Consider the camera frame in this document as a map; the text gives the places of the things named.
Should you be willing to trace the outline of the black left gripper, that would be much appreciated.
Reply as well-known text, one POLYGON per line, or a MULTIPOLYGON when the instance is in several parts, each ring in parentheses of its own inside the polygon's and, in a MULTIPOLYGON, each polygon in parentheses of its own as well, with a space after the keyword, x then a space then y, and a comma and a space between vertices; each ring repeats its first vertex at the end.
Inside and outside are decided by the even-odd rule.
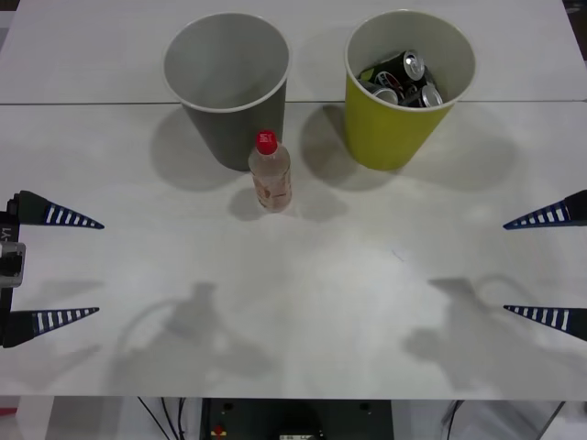
POLYGON ((18 192, 7 202, 1 212, 1 321, 7 320, 1 347, 17 347, 100 311, 89 307, 9 313, 13 289, 20 285, 19 222, 28 226, 105 228, 93 218, 33 192, 18 192))

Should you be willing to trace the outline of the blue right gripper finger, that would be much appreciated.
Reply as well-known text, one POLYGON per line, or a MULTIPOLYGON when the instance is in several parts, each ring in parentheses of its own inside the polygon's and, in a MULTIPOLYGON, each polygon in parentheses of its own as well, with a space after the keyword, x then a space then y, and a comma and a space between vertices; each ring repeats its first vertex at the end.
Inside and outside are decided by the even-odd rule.
POLYGON ((586 226, 586 195, 582 190, 563 200, 522 215, 503 225, 504 229, 586 226))
POLYGON ((532 322, 587 341, 587 309, 504 305, 503 308, 532 322))

